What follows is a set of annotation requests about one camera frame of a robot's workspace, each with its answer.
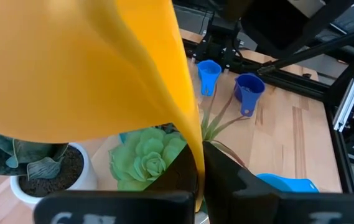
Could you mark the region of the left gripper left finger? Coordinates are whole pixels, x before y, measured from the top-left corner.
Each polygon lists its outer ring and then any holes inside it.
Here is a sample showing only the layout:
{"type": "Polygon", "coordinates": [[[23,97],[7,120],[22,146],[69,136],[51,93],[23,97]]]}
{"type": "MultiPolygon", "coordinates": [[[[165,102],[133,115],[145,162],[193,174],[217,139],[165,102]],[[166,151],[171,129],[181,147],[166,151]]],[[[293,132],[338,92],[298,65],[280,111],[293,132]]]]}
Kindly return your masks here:
{"type": "Polygon", "coordinates": [[[44,197],[34,224],[194,224],[197,169],[189,147],[143,191],[65,190],[44,197]]]}

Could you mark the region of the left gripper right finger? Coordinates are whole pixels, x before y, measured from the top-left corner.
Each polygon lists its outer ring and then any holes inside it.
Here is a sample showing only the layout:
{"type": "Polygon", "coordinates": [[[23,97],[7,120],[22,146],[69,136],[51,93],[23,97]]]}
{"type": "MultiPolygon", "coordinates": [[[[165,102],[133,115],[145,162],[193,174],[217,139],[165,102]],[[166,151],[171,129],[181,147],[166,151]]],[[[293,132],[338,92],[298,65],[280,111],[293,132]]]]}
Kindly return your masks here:
{"type": "Polygon", "coordinates": [[[203,143],[211,224],[354,224],[354,194],[281,191],[203,143]]]}

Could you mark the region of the large light blue measuring cup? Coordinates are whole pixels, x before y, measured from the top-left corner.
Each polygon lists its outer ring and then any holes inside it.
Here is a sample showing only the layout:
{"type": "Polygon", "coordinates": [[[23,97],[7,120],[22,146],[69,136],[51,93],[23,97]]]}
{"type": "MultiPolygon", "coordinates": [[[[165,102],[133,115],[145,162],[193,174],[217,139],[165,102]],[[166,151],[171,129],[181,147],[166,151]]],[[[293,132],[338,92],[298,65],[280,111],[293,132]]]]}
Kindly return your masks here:
{"type": "Polygon", "coordinates": [[[283,192],[319,193],[318,188],[309,179],[291,179],[274,174],[258,174],[257,178],[283,192]]]}

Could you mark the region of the dark blue measuring cup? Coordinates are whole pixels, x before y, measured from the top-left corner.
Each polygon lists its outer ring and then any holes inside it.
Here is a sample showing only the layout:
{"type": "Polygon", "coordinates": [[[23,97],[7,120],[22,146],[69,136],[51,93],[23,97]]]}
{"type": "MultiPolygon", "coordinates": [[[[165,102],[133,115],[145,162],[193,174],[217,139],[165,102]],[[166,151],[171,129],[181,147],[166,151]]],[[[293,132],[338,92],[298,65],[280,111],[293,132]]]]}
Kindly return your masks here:
{"type": "Polygon", "coordinates": [[[235,78],[234,95],[241,103],[240,112],[243,116],[253,115],[257,101],[265,88],[264,82],[253,73],[243,73],[235,78]]]}

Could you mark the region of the small light blue measuring cup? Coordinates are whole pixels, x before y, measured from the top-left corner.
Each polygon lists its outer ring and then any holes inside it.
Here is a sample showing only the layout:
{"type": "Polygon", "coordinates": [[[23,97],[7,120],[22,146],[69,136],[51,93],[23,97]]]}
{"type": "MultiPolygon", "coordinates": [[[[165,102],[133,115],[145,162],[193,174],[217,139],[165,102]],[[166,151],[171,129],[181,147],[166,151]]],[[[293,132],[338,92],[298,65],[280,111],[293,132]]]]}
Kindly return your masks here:
{"type": "Polygon", "coordinates": [[[201,94],[212,96],[218,77],[221,74],[221,66],[213,60],[204,60],[197,64],[198,76],[201,80],[201,94]]]}

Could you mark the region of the yellow plastic measuring cup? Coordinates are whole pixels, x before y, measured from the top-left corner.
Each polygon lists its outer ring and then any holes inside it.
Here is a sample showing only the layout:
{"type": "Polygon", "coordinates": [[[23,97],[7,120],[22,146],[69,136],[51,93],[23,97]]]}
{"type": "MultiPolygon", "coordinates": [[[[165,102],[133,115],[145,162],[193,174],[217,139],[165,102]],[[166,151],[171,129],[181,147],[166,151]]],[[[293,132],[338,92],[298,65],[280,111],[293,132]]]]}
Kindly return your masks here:
{"type": "Polygon", "coordinates": [[[173,123],[205,168],[171,0],[0,0],[0,134],[71,142],[173,123]]]}

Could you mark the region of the succulent in triangle-patterned pot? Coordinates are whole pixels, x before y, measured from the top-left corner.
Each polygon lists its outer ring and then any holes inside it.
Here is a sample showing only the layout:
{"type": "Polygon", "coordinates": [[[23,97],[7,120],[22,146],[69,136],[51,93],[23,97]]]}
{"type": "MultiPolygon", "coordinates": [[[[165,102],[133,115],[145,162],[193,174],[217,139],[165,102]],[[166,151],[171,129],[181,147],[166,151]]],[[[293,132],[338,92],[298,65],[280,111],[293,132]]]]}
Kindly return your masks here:
{"type": "MultiPolygon", "coordinates": [[[[211,119],[214,101],[215,97],[212,96],[210,105],[204,110],[199,110],[202,139],[212,143],[244,167],[245,164],[238,155],[215,138],[235,122],[248,119],[248,116],[241,115],[221,124],[220,121],[231,100],[228,100],[221,111],[211,119]]],[[[169,168],[186,145],[186,140],[172,123],[123,133],[121,144],[109,150],[109,169],[113,178],[117,180],[117,189],[145,190],[169,168]]]]}

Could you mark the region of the snake plant in white pot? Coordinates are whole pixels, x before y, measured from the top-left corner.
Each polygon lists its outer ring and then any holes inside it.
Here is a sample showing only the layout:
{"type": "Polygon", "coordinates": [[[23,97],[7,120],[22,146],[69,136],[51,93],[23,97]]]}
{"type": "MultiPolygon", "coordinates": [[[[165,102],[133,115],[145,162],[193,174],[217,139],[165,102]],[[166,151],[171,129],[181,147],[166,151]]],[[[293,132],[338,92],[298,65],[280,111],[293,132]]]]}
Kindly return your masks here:
{"type": "Polygon", "coordinates": [[[96,190],[97,176],[77,143],[49,144],[0,135],[0,175],[10,177],[13,194],[28,207],[63,190],[96,190]]]}

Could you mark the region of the silver aluminium extrusion bar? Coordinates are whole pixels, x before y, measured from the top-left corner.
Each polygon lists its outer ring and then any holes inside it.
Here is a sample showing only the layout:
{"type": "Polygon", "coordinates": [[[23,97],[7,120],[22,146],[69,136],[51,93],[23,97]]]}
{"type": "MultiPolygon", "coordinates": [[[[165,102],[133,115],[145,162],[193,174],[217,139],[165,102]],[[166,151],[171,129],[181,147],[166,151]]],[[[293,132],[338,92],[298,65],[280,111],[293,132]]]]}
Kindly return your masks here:
{"type": "Polygon", "coordinates": [[[354,105],[354,78],[348,84],[338,110],[333,119],[333,129],[342,132],[354,105]]]}

